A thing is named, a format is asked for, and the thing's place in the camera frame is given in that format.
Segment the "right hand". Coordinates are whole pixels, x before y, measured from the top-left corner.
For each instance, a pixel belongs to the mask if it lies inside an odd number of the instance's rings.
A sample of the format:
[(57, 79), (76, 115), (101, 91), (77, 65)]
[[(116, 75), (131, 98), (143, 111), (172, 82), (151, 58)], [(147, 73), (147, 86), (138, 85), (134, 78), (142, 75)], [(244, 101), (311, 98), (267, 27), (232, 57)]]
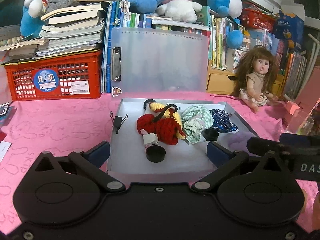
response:
[(304, 205), (300, 215), (300, 223), (307, 232), (319, 230), (319, 192), (314, 198), (311, 198), (304, 189), (302, 191)]

